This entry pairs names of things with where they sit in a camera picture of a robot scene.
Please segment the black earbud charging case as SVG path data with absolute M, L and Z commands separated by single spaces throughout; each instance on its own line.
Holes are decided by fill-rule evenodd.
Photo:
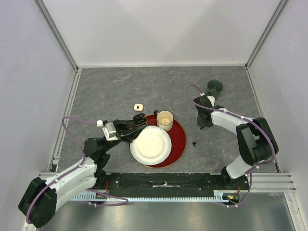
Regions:
M 139 127 L 147 124 L 147 118 L 144 113 L 139 113 L 133 117 L 134 126 Z

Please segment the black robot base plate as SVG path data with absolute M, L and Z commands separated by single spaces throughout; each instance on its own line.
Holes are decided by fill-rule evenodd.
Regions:
M 241 189 L 242 180 L 210 173 L 105 173 L 93 189 L 119 197 L 212 197 L 215 190 Z

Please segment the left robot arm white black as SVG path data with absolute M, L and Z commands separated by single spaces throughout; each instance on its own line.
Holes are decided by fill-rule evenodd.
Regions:
M 45 180 L 36 177 L 30 182 L 18 205 L 27 224 L 41 228 L 63 204 L 80 192 L 104 187 L 103 168 L 110 158 L 107 151 L 121 142 L 131 144 L 147 127 L 147 118 L 139 113 L 131 120 L 98 120 L 94 125 L 102 128 L 103 136 L 85 140 L 80 146 L 83 157 L 77 163 Z

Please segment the pink earbud charging case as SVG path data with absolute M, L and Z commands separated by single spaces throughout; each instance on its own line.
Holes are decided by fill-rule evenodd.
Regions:
M 134 109 L 134 111 L 136 111 L 136 112 L 141 112 L 141 111 L 143 111 L 143 104 L 141 104 L 141 103 L 136 103 L 136 104 L 134 104 L 133 109 Z

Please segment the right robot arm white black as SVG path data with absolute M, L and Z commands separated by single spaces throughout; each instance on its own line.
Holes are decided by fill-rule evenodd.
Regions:
M 222 170 L 224 175 L 220 183 L 223 188 L 232 189 L 239 177 L 275 159 L 279 148 L 265 118 L 247 118 L 219 105 L 213 106 L 205 95 L 193 99 L 193 103 L 198 110 L 198 126 L 220 126 L 237 136 L 239 156 Z

